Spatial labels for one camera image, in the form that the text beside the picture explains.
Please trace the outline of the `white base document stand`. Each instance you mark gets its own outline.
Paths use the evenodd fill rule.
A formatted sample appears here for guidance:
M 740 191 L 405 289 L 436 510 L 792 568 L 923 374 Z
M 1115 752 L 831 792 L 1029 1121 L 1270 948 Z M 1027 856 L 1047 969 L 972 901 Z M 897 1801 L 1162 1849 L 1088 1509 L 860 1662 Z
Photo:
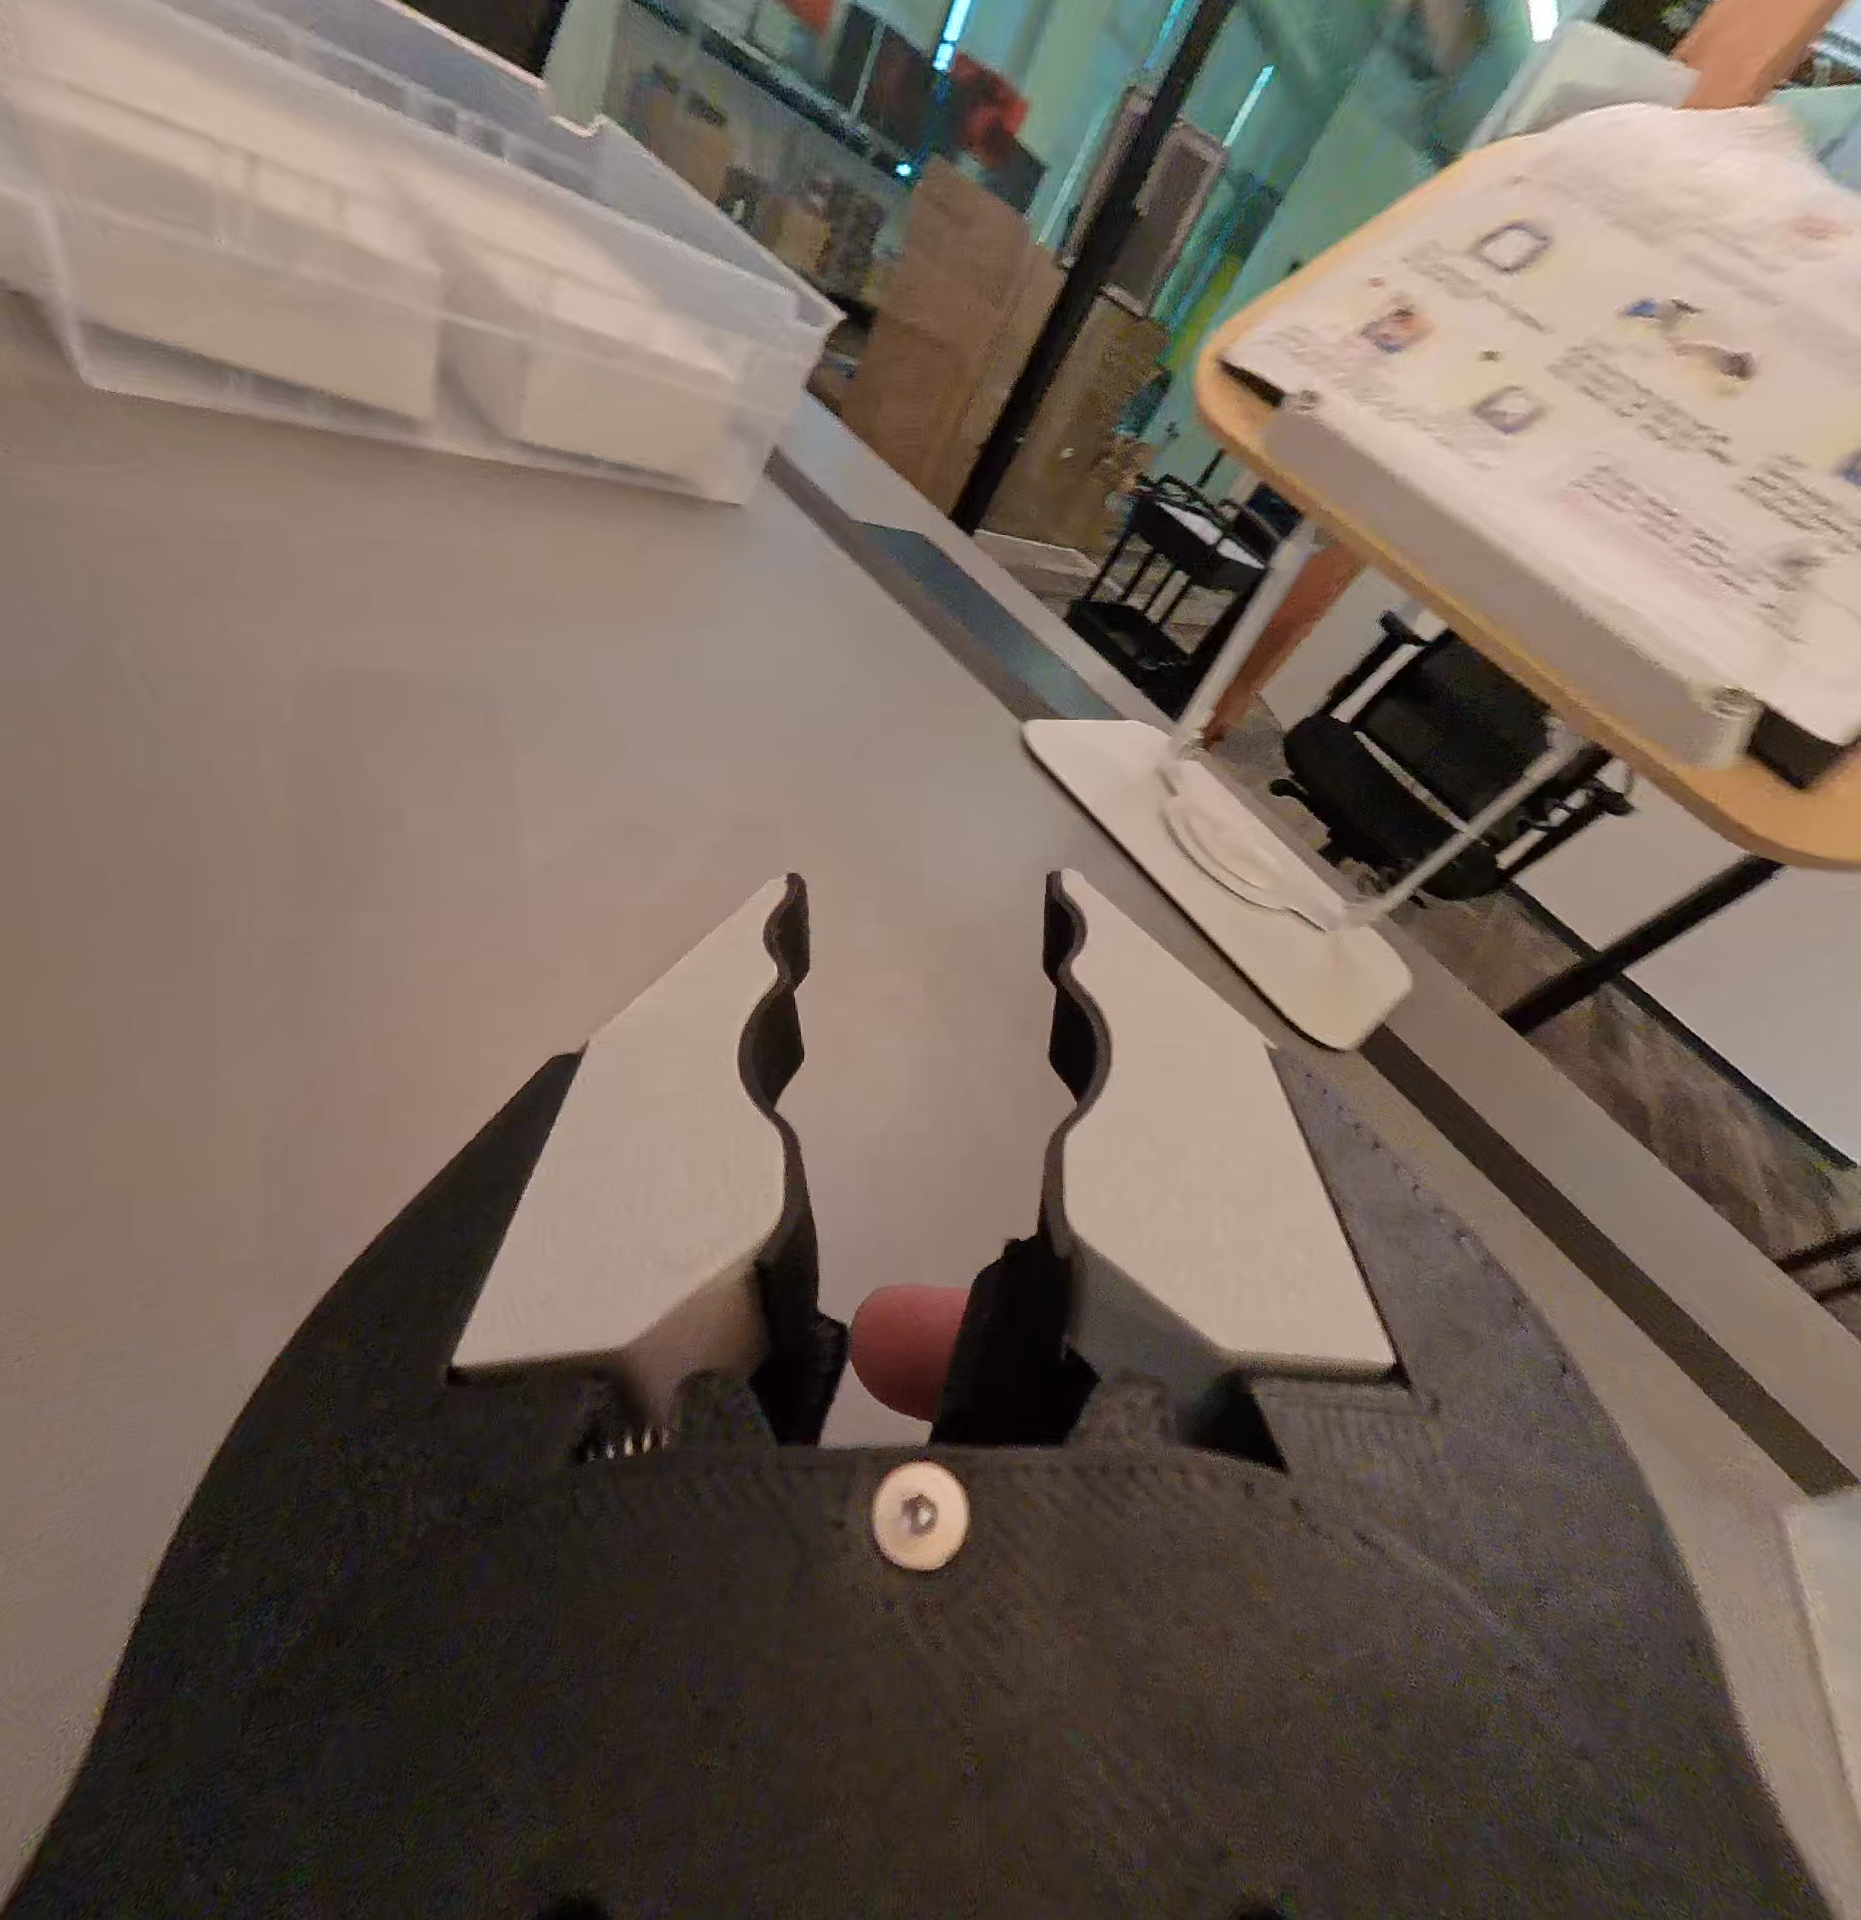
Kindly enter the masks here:
M 1813 782 L 1786 778 L 1777 737 L 1723 765 L 1688 762 L 1667 752 L 1572 691 L 1514 637 L 1476 624 L 1388 547 L 1337 520 L 1267 454 L 1264 442 L 1275 402 L 1235 384 L 1220 365 L 1220 352 L 1233 338 L 1282 298 L 1318 281 L 1330 263 L 1352 253 L 1356 234 L 1390 232 L 1407 212 L 1430 204 L 1439 185 L 1461 183 L 1489 149 L 1423 182 L 1251 301 L 1205 341 L 1193 389 L 1220 448 L 1302 515 L 1298 527 L 1279 541 L 1256 588 L 1275 573 L 1302 527 L 1309 524 L 1315 532 L 1356 552 L 1367 571 L 1385 576 L 1411 604 L 1435 615 L 1476 655 L 1527 686 L 1553 715 L 1547 752 L 1385 893 L 1354 901 L 1341 893 L 1316 859 L 1294 852 L 1252 803 L 1237 800 L 1220 775 L 1205 768 L 1201 750 L 1179 740 L 1179 725 L 1162 733 L 1147 722 L 1038 718 L 1024 727 L 1024 745 L 1038 765 L 1108 832 L 1231 966 L 1303 1037 L 1338 1050 L 1364 1044 L 1411 989 L 1404 962 L 1385 942 L 1385 921 L 1423 890 L 1427 875 L 1478 843 L 1489 824 L 1556 775 L 1576 748 L 1594 745 L 1621 761 L 1741 856 L 1756 854 L 1799 870 L 1861 871 L 1861 743 Z

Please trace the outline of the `clear plastic storage bin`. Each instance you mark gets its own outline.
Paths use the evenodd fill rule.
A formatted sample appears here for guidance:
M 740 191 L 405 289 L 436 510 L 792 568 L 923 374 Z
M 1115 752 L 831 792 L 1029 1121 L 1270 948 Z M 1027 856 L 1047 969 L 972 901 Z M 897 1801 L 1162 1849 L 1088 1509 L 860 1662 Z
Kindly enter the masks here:
M 728 507 L 749 500 L 839 311 L 626 131 L 553 118 L 537 79 L 405 4 L 0 4 L 0 82 L 26 68 L 124 77 L 154 62 L 247 89 L 349 141 L 444 279 L 462 248 L 586 277 L 624 271 L 742 349 L 740 424 L 714 494 L 515 445 L 450 374 L 444 284 L 436 410 L 418 422 L 116 334 L 83 316 L 49 188 L 0 109 L 0 285 L 38 306 L 90 387 Z

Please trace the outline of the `black pillar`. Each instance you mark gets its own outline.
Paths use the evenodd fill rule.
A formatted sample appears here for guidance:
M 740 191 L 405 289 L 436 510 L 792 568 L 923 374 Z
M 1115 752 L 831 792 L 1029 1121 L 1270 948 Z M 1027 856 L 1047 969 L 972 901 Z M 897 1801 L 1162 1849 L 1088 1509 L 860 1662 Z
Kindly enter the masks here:
M 1057 381 L 1074 342 L 1096 310 L 1110 267 L 1129 244 L 1157 154 L 1181 114 L 1187 98 L 1233 8 L 1233 3 L 1194 4 L 1173 59 L 1115 159 L 1112 175 L 1094 207 L 1081 245 L 1070 258 L 1070 267 L 1042 320 L 1022 371 L 1018 371 L 998 420 L 972 462 L 956 505 L 950 509 L 950 517 L 961 532 L 973 535 L 982 528 L 1047 392 Z

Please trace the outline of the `brown cardboard box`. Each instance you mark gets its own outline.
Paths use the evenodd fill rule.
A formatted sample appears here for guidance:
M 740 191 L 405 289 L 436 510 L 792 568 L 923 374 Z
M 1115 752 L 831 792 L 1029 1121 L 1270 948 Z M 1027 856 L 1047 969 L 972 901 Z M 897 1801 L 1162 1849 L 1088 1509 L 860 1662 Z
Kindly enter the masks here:
M 1013 467 L 996 491 L 985 528 L 1079 552 L 1102 541 L 1108 497 L 1139 469 L 1137 400 L 1156 410 L 1153 382 L 1167 331 L 1104 289 L 1044 392 Z
M 936 156 L 844 397 L 844 422 L 952 510 L 1061 285 L 1022 212 Z

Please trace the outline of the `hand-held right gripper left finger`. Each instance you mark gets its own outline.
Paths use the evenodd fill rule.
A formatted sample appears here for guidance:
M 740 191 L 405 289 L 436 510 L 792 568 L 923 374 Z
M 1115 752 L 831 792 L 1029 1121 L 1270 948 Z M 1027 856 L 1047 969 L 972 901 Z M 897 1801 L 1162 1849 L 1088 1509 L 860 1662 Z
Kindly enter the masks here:
M 582 1046 L 454 1350 L 617 1385 L 801 1359 L 817 1231 L 792 1126 L 808 886 L 761 885 Z

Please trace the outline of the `black office chair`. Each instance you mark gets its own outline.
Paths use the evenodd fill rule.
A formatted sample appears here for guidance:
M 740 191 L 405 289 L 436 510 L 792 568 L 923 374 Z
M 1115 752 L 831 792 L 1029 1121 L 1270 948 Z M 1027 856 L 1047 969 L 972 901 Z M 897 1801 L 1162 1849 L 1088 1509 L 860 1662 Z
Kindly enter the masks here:
M 1375 645 L 1286 733 L 1286 771 L 1272 794 L 1298 800 L 1326 828 L 1330 864 L 1398 880 L 1547 752 L 1551 724 L 1527 686 L 1451 630 L 1423 637 L 1385 613 Z M 1635 777 L 1611 768 L 1605 750 L 1576 748 L 1478 843 L 1427 875 L 1423 897 L 1491 897 L 1576 835 L 1626 819 Z

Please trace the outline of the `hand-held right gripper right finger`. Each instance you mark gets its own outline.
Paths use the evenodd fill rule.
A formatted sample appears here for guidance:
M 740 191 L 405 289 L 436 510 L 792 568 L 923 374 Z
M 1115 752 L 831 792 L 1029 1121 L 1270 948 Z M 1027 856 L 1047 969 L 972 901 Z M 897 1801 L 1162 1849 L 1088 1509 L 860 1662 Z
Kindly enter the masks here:
M 1392 1335 L 1256 1026 L 1075 870 L 1044 880 L 1042 969 L 1070 1092 L 1040 1199 L 1067 1350 L 1153 1381 L 1179 1419 L 1247 1378 L 1390 1381 Z

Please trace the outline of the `black metal table leg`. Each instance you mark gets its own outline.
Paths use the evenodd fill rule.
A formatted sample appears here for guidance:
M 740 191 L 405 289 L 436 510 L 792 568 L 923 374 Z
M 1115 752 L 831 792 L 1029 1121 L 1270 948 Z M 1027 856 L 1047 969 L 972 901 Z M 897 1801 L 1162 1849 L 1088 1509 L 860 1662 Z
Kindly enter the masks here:
M 1729 906 L 1751 897 L 1784 871 L 1782 860 L 1745 854 L 1730 867 L 1701 880 L 1648 921 L 1630 926 L 1612 942 L 1591 952 L 1578 965 L 1547 978 L 1502 1011 L 1502 1021 L 1517 1036 L 1533 1036 L 1601 989 L 1621 980 L 1640 962 L 1653 957 Z

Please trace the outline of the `white cardboard box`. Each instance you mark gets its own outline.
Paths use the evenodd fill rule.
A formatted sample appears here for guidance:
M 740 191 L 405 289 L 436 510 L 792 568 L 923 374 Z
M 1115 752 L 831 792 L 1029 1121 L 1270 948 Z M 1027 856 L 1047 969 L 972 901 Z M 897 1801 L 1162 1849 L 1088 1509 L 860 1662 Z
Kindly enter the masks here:
M 418 422 L 442 267 L 349 141 L 176 62 L 26 68 L 0 109 L 49 188 L 86 318 Z
M 462 248 L 444 295 L 447 368 L 488 428 L 717 491 L 740 424 L 742 349 L 619 269 L 586 277 Z

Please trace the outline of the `printed instruction sheet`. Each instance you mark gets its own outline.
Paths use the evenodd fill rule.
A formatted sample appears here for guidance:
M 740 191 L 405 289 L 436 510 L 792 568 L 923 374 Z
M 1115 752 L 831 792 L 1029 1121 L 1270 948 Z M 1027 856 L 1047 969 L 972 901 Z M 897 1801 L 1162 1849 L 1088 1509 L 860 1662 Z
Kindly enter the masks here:
M 1772 109 L 1487 151 L 1220 352 L 1337 520 L 1681 761 L 1861 743 L 1861 196 Z

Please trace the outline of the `storage shelf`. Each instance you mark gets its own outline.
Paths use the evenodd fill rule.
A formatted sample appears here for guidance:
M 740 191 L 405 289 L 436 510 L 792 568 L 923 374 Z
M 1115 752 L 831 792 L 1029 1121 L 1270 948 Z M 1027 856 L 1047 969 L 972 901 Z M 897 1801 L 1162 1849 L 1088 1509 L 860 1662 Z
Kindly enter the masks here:
M 1029 218 L 1029 101 L 900 4 L 574 4 L 545 79 L 831 301 L 873 303 L 943 166 Z

